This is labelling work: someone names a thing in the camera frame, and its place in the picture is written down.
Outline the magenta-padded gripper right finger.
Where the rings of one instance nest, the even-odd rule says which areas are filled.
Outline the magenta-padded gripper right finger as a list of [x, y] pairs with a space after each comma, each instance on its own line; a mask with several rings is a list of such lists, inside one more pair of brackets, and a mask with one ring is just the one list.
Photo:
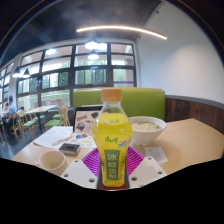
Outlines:
[[128, 189], [140, 188], [166, 176], [152, 156], [144, 157], [132, 147], [126, 155], [126, 183]]

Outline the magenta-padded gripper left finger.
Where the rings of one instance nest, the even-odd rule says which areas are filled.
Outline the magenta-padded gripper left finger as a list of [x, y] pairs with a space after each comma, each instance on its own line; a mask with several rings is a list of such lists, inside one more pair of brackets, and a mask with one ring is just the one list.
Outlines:
[[96, 189], [100, 173], [100, 156], [95, 148], [82, 159], [74, 159], [62, 178], [84, 188]]

